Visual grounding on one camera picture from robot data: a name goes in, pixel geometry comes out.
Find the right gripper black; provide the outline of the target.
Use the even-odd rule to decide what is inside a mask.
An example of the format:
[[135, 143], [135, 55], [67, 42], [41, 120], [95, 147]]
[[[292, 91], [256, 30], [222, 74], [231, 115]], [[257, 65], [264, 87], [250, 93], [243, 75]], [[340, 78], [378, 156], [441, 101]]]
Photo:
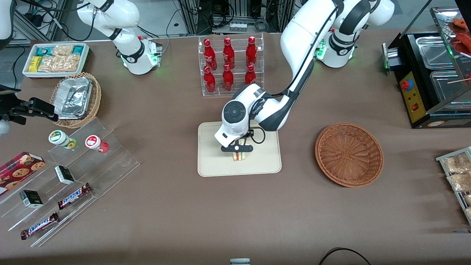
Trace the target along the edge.
[[[31, 108], [35, 110], [35, 115], [51, 121], [58, 121], [58, 115], [54, 112], [54, 106], [39, 98], [31, 98]], [[26, 124], [26, 116], [34, 116], [26, 106], [22, 105], [22, 101], [14, 101], [10, 99], [1, 99], [0, 103], [0, 119], [6, 122], [14, 122], [20, 125]]]

